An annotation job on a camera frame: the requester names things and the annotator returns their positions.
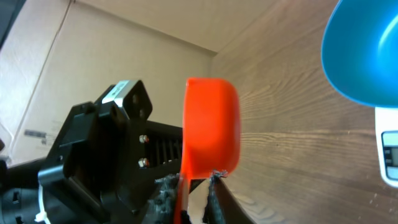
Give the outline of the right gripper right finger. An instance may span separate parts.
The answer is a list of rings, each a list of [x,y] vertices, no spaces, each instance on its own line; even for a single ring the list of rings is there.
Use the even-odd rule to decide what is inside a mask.
[[[216,170],[211,173],[202,222],[207,224],[254,224],[254,221],[243,210],[223,181],[227,174],[226,171]]]

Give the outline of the orange scoop blue handle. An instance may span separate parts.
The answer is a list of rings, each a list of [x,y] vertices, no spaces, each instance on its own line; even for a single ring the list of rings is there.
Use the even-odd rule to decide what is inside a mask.
[[[191,181],[213,173],[231,173],[240,155],[239,96],[230,82],[220,78],[189,78],[183,104],[182,163],[174,223],[188,207]]]

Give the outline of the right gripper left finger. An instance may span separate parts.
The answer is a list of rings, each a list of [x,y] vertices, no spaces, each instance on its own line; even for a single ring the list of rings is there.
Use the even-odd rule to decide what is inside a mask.
[[[146,223],[172,224],[177,203],[179,174],[155,179],[156,189],[147,201]]]

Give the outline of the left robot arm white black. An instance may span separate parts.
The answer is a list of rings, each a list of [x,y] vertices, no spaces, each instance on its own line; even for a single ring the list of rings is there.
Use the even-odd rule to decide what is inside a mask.
[[[140,223],[181,157],[180,127],[128,119],[115,103],[75,105],[45,158],[1,163],[1,222]]]

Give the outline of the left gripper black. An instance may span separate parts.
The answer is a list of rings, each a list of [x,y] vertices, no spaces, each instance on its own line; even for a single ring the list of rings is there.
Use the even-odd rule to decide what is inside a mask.
[[[41,223],[146,223],[155,179],[178,174],[182,129],[114,102],[74,106],[38,173]]]

